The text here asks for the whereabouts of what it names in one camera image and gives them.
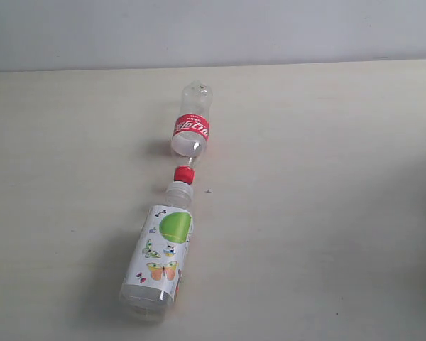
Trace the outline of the clear cola bottle red label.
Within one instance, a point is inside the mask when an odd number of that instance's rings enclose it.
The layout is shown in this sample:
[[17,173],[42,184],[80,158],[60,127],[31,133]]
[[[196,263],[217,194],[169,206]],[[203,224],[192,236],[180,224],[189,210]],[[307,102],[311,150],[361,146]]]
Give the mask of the clear cola bottle red label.
[[195,179],[195,164],[206,151],[209,140],[212,100],[211,87],[199,80],[182,91],[180,113],[170,141],[171,153],[177,161],[175,181],[190,185]]

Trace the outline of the clear bottle butterfly label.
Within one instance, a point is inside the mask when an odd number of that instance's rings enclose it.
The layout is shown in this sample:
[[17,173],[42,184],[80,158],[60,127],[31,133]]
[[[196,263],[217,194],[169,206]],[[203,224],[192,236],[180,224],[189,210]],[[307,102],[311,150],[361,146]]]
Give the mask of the clear bottle butterfly label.
[[159,322],[175,302],[193,232],[191,185],[169,184],[166,203],[148,211],[119,293],[146,322]]

